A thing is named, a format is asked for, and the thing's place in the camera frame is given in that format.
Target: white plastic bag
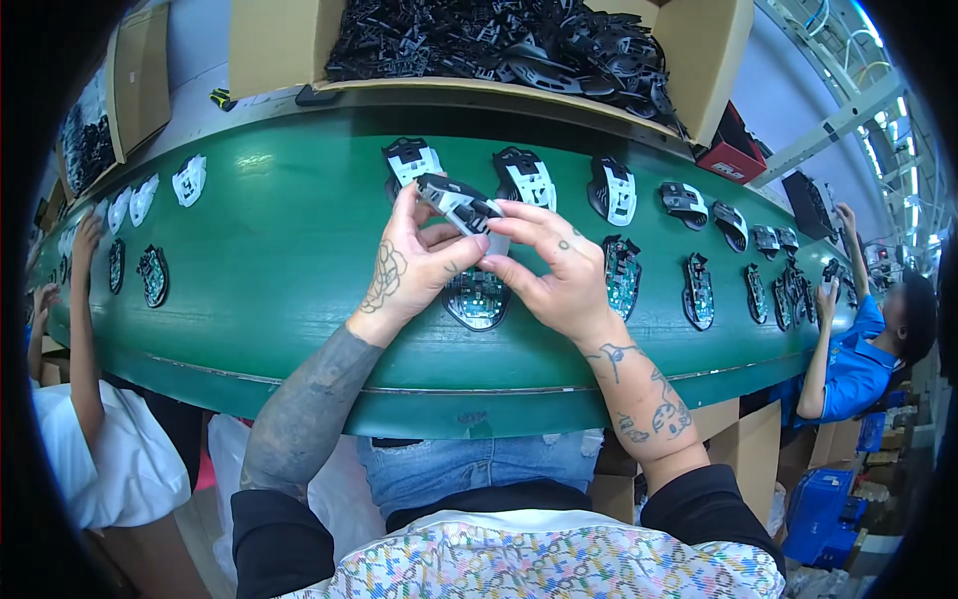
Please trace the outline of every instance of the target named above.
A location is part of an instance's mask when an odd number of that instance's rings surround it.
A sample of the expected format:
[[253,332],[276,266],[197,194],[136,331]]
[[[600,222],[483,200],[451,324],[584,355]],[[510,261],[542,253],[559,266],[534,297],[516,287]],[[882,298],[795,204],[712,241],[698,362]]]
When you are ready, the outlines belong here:
[[[207,427],[210,460],[217,475],[217,504],[223,536],[213,544],[219,567],[237,581],[233,564],[233,512],[230,496],[240,490],[240,470],[246,454],[250,428],[233,418],[217,414]],[[309,509],[334,540],[333,559],[339,562],[349,552],[386,534],[386,523],[373,504],[366,469],[359,463],[356,438],[342,435],[330,459],[308,485]]]

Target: forearm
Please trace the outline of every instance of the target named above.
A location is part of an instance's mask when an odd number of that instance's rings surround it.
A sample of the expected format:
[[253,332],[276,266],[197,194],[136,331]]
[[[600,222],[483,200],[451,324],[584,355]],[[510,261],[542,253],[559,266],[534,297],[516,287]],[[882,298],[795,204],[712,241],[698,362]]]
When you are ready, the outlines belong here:
[[662,372],[616,318],[579,346],[595,373],[623,448],[642,467],[650,493],[709,464],[692,415]]
[[355,317],[339,327],[262,408],[239,487],[280,491],[306,503],[307,484],[335,449],[356,396],[391,340],[365,334]]
[[832,323],[822,322],[818,334],[818,344],[811,355],[809,370],[805,373],[805,383],[798,399],[796,413],[802,418],[814,420],[822,417],[825,410],[825,375],[829,365],[829,337],[832,335]]
[[89,276],[76,270],[70,287],[70,399],[92,449],[103,425],[103,402],[93,348]]

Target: jeans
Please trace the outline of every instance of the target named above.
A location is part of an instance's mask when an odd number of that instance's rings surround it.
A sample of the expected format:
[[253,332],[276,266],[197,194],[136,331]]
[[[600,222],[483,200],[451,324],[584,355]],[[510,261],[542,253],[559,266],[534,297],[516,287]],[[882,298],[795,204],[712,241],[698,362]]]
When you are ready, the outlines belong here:
[[592,482],[603,431],[590,428],[531,437],[426,440],[405,447],[375,447],[359,437],[359,462],[383,519],[396,510],[435,503],[449,495],[548,478],[585,492]]

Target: wire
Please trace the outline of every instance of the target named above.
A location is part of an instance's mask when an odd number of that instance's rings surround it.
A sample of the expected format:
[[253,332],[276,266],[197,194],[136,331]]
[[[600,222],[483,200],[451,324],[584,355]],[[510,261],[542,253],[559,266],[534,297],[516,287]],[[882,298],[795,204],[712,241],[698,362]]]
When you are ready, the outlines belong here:
[[887,66],[889,71],[892,71],[895,69],[895,67],[885,62],[884,60],[876,60],[875,62],[871,62],[867,66],[861,67],[861,71],[859,71],[859,73],[861,73],[861,77],[858,78],[858,82],[856,83],[856,85],[861,85],[861,82],[865,81],[865,76],[868,75],[868,72],[872,69],[872,67],[878,66],[880,64]]
[[809,37],[815,37],[816,35],[822,33],[822,30],[825,29],[825,22],[829,20],[829,11],[831,5],[829,5],[829,0],[825,0],[825,16],[822,17],[822,22],[818,24],[818,27],[809,33]]

